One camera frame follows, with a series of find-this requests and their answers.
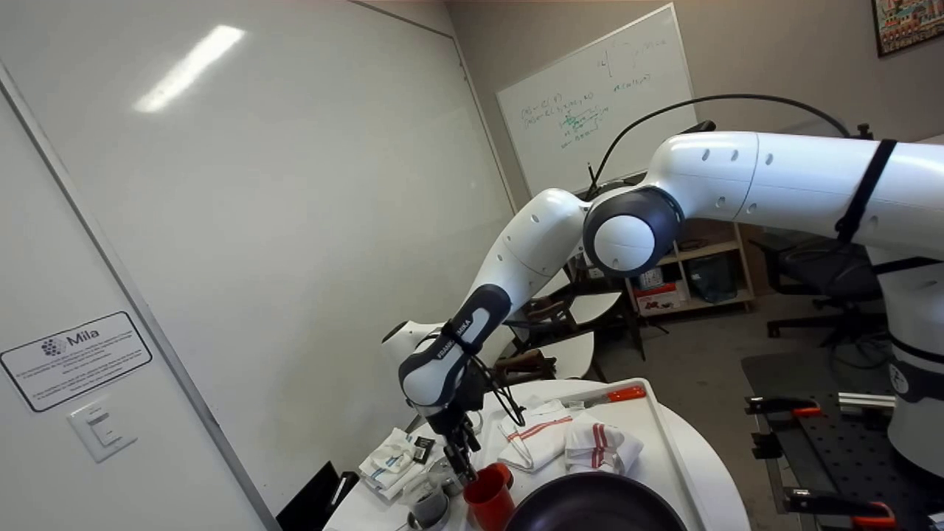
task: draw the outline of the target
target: white cloth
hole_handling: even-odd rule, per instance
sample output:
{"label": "white cloth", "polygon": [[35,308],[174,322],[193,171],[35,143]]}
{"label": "white cloth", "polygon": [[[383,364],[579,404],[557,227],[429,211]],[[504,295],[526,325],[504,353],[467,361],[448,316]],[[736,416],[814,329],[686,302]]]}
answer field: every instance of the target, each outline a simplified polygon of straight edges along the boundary
{"label": "white cloth", "polygon": [[593,416],[579,416],[568,426],[568,472],[616,472],[630,475],[644,453],[644,441]]}
{"label": "white cloth", "polygon": [[426,466],[413,460],[413,435],[392,426],[391,435],[357,466],[364,484],[382,497],[413,488],[426,476]]}
{"label": "white cloth", "polygon": [[544,466],[560,457],[563,434],[572,422],[572,413],[560,400],[546,400],[528,407],[523,416],[526,425],[515,425],[510,417],[500,422],[503,435],[509,441],[500,460],[523,472],[540,472]]}

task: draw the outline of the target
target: shelf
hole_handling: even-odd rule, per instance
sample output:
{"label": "shelf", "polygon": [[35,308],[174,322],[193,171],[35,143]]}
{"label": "shelf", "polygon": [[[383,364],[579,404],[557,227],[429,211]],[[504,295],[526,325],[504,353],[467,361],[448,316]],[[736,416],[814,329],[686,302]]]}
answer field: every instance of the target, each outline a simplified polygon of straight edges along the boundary
{"label": "shelf", "polygon": [[678,254],[668,254],[665,258],[659,258],[659,266],[672,266],[672,263],[686,263],[686,258],[697,258],[697,255],[712,255],[712,254],[733,254],[740,249],[740,242],[718,242],[718,243],[706,243],[706,248],[690,248],[690,249],[678,249]]}
{"label": "shelf", "polygon": [[714,302],[690,295],[690,298],[687,298],[686,302],[678,302],[678,307],[655,307],[655,308],[644,308],[644,307],[641,307],[641,316],[644,316],[644,319],[653,319],[653,316],[693,311],[693,308],[733,307],[733,302],[751,302],[751,299],[754,299],[751,288],[739,288],[736,298],[714,299]]}

